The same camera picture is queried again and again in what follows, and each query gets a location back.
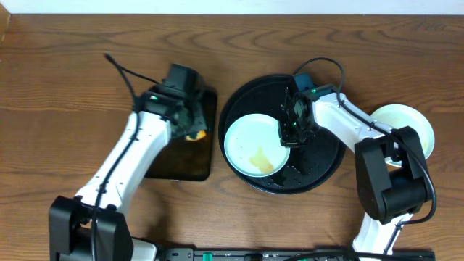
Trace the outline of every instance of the white bowl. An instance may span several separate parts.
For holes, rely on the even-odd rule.
[[[255,178],[278,172],[290,156],[290,148],[281,146],[278,121],[263,114],[245,115],[232,123],[224,151],[236,170]]]
[[[434,129],[427,118],[418,110],[402,104],[390,104],[378,108],[371,117],[393,128],[410,126],[419,135],[426,160],[432,154],[435,145]],[[386,163],[395,167],[401,167],[401,162],[394,162],[390,159]]]

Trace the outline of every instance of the food residue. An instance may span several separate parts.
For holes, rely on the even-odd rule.
[[[249,158],[249,162],[260,169],[263,174],[270,173],[274,170],[274,166],[269,162],[262,147],[258,148],[258,152],[253,157]]]

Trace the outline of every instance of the black base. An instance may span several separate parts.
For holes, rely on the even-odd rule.
[[[313,251],[281,251],[281,250],[217,250],[188,248],[167,249],[158,254],[157,261],[284,261],[290,257],[296,257],[314,252],[343,252],[349,249],[320,248]],[[394,257],[404,257],[408,260],[434,261],[435,253],[427,251],[395,251]],[[356,258],[327,255],[319,258],[302,258],[302,261],[352,261]]]

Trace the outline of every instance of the black tray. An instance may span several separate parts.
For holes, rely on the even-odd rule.
[[[208,127],[206,136],[199,141],[172,139],[154,158],[145,178],[204,181],[210,176],[217,102],[214,91],[204,92],[202,107]]]
[[[281,105],[290,75],[268,75],[242,86],[224,106],[219,119],[220,150],[231,169],[243,181],[274,194],[297,194],[309,191],[329,178],[340,165],[346,146],[328,130],[319,130],[308,145],[291,149],[286,165],[277,173],[253,178],[235,170],[224,152],[224,138],[233,122],[240,117],[261,113],[277,120],[285,117]]]

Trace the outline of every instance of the wooden table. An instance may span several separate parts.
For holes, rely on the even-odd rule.
[[[216,87],[219,112],[253,78],[312,57],[339,60],[344,92],[361,109],[408,104],[434,127],[428,167],[439,207],[396,246],[464,259],[464,18],[197,15],[12,17],[0,50],[0,259],[48,258],[50,204],[73,196],[120,137],[131,98],[106,50],[157,79],[171,62],[198,70]],[[338,83],[329,63],[307,69]],[[137,92],[149,87],[131,80]],[[143,181],[128,223],[133,236],[169,245],[310,249],[350,244],[362,218],[353,153],[322,186],[278,196],[237,178],[215,142],[206,181]]]

